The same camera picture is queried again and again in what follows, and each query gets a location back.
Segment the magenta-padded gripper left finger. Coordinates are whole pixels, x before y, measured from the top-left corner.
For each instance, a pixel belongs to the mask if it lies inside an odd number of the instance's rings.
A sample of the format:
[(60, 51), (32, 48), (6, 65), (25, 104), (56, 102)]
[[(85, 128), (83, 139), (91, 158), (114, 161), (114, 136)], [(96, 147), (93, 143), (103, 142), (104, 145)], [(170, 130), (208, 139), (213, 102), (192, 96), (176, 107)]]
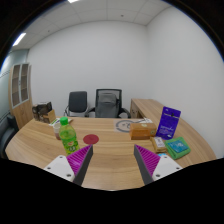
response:
[(87, 145), (68, 156), (59, 155), (44, 170), (81, 186), (92, 156), (93, 146)]

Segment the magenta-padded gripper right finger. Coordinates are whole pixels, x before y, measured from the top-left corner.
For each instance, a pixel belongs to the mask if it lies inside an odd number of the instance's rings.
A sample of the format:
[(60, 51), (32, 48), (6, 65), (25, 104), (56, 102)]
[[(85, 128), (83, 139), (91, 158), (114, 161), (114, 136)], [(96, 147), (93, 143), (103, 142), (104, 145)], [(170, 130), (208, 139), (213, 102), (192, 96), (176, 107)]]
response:
[(157, 155), (139, 145), (134, 146), (134, 156), (145, 185), (182, 169), (168, 155)]

